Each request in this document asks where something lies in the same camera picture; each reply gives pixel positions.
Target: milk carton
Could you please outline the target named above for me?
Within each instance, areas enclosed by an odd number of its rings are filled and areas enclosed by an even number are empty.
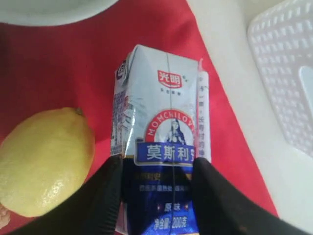
[[[111,154],[125,158],[120,230],[198,232],[190,192],[197,81],[197,61],[144,46],[116,71]]]

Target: yellow lemon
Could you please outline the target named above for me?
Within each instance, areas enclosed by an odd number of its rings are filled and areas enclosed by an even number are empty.
[[[45,214],[83,184],[93,154],[93,132],[77,110],[35,114],[0,146],[0,203],[25,217]]]

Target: red tablecloth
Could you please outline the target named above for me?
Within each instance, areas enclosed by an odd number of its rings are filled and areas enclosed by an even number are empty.
[[[90,177],[109,156],[114,71],[136,44],[204,59],[213,165],[277,215],[185,0],[120,0],[91,19],[58,27],[0,24],[0,141],[36,112],[82,107],[96,135]],[[0,234],[30,220],[12,213]]]

